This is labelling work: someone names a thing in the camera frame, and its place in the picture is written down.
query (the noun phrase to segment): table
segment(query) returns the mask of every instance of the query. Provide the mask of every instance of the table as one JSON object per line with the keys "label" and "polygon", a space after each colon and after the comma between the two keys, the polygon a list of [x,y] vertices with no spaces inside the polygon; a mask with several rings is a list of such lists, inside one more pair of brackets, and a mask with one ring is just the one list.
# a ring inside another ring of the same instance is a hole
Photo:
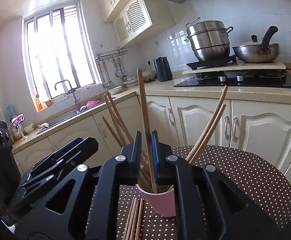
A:
{"label": "table", "polygon": [[[175,147],[173,154],[186,158],[192,146]],[[291,220],[291,186],[273,165],[253,153],[208,145],[196,160],[202,167],[215,165],[243,192],[283,228]],[[121,186],[118,203],[117,239],[122,239],[131,200],[141,198],[135,186]],[[177,240],[175,217],[158,215],[145,200],[143,204],[140,240]]]}

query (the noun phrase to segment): white wall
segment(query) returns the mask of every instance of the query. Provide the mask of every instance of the white wall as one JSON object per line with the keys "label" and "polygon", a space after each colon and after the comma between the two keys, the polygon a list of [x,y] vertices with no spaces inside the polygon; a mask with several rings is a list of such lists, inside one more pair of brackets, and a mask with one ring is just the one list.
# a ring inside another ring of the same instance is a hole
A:
{"label": "white wall", "polygon": [[187,0],[182,4],[169,2],[169,7],[176,26],[141,45],[144,66],[149,59],[164,56],[172,70],[187,69],[186,63],[198,61],[190,43],[186,48],[172,47],[168,41],[170,35],[185,32],[185,24],[197,17],[201,21],[220,20],[225,27],[233,26],[229,34],[231,47],[250,41],[253,34],[261,42],[266,30],[275,25],[279,31],[271,42],[280,44],[279,59],[291,62],[291,0]]}
{"label": "white wall", "polygon": [[[97,0],[82,0],[88,34],[94,54],[118,49],[112,24],[105,24]],[[128,75],[136,74],[136,67],[142,54],[139,48],[129,49],[124,55]],[[122,80],[115,76],[112,62],[106,62],[111,80],[116,86]],[[104,92],[102,85],[78,93],[81,101]],[[11,104],[16,113],[24,113],[25,122],[38,123],[72,105],[73,97],[67,98],[37,113],[29,92],[22,55],[22,17],[0,25],[0,118],[7,120],[6,106]]]}

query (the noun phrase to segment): stainless steel pot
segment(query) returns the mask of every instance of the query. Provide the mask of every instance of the stainless steel pot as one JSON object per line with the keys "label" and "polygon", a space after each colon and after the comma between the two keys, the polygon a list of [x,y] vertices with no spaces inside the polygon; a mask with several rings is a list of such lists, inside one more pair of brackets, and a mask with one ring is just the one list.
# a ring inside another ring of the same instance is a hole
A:
{"label": "stainless steel pot", "polygon": [[193,24],[196,21],[200,20],[200,17],[192,20],[187,23],[185,26],[187,27],[187,34],[192,35],[202,31],[212,30],[212,29],[225,29],[223,22],[221,21],[204,21],[199,22],[197,24]]}
{"label": "stainless steel pot", "polygon": [[230,54],[230,41],[228,33],[233,30],[211,29],[189,35],[192,51],[198,60],[208,60],[215,57],[227,57]]}
{"label": "stainless steel pot", "polygon": [[276,26],[271,26],[265,33],[261,44],[233,47],[233,51],[240,60],[247,63],[273,62],[279,56],[280,46],[277,43],[269,43],[277,31]]}

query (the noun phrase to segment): black kettle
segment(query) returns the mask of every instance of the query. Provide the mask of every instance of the black kettle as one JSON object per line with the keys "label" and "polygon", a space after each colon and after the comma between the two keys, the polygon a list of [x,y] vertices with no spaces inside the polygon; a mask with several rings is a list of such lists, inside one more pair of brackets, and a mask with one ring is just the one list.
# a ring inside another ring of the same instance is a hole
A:
{"label": "black kettle", "polygon": [[172,72],[167,57],[158,57],[153,60],[153,62],[160,82],[165,82],[172,79]]}

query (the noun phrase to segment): countertop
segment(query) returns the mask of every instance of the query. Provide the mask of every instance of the countertop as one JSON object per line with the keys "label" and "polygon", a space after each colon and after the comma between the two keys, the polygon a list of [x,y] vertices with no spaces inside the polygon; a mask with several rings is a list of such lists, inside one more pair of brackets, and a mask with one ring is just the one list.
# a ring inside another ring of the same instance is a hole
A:
{"label": "countertop", "polygon": [[[197,98],[219,98],[223,87],[174,87],[174,85],[194,76],[193,74],[181,74],[181,72],[173,73],[173,80],[167,82],[159,82],[158,80],[145,84],[145,93],[147,96],[170,96],[170,97],[197,97]],[[130,97],[138,95],[139,86],[134,86],[125,89],[123,92],[114,95],[114,102],[119,103]],[[229,87],[226,99],[260,101],[281,104],[291,104],[291,89],[283,88],[261,88],[261,87]],[[49,135],[72,125],[86,117],[89,117],[103,109],[106,109],[105,103],[88,109],[60,124],[48,129],[40,134],[37,134],[38,129],[35,129],[28,135],[24,141],[16,141],[13,145],[12,153],[23,150],[24,148],[36,143],[37,141],[48,137]]]}

